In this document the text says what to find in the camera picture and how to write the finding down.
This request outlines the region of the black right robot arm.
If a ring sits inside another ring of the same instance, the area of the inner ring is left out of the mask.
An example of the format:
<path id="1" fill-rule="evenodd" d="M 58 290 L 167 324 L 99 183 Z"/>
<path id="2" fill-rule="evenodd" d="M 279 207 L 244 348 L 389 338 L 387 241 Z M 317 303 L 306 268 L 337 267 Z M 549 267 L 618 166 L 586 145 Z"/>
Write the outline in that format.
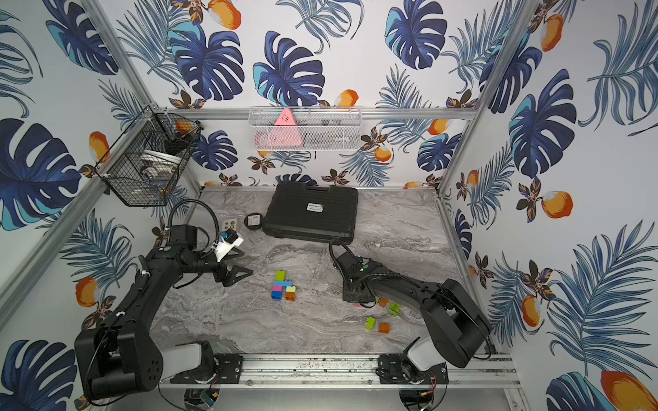
<path id="1" fill-rule="evenodd" d="M 486 361 L 494 348 L 492 325 L 461 283 L 425 282 L 394 272 L 382 263 L 355 255 L 341 241 L 329 243 L 333 267 L 342 278 L 343 300 L 374 308 L 389 299 L 420 313 L 428 337 L 416 338 L 391 365 L 375 370 L 381 382 L 397 385 L 445 384 L 440 368 L 466 368 Z"/>

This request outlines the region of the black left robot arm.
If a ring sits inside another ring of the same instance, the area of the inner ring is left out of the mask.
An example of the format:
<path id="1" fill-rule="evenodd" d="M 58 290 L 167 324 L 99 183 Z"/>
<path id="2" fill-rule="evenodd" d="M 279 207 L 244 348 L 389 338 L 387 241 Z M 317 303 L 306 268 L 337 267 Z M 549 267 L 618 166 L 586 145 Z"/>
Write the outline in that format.
<path id="1" fill-rule="evenodd" d="M 150 336 L 154 316 L 171 289 L 184 286 L 182 278 L 210 273 L 228 288 L 252 275 L 228 260 L 244 255 L 243 237 L 221 229 L 212 215 L 214 234 L 197 248 L 198 228 L 167 222 L 164 244 L 140 256 L 135 282 L 117 309 L 93 330 L 75 339 L 75 355 L 84 396 L 89 402 L 148 392 L 165 376 L 163 354 Z"/>

